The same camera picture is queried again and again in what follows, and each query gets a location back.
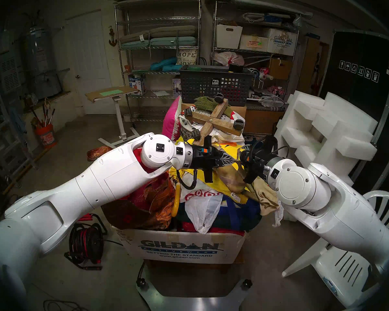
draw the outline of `plastic bag on shelf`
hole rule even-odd
[[[244,65],[243,57],[235,52],[215,53],[214,61],[221,63],[224,67],[229,67],[229,64]]]

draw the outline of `orange bucket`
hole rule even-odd
[[[49,124],[46,127],[40,129],[36,129],[35,134],[39,136],[40,141],[45,148],[52,148],[57,144],[52,124]]]

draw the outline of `gildan box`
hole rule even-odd
[[[267,52],[293,56],[297,34],[278,29],[264,29],[263,36],[268,38]]]
[[[265,52],[268,46],[268,38],[256,35],[241,35],[239,49]]]
[[[138,89],[138,91],[132,92],[131,95],[142,96],[147,92],[145,74],[130,74],[128,75],[128,82],[131,88]]]
[[[231,233],[113,229],[131,257],[147,260],[232,264],[245,241],[245,236]]]

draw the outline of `water heater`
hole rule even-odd
[[[54,96],[62,91],[56,72],[50,29],[34,26],[26,38],[26,61],[31,89],[38,99]]]

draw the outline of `mesh basket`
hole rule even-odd
[[[201,68],[191,71],[190,67]],[[252,85],[252,74],[244,69],[243,73],[228,72],[227,67],[212,65],[185,65],[180,70],[182,100],[193,103],[198,97],[214,97],[223,94],[231,106],[244,106]]]

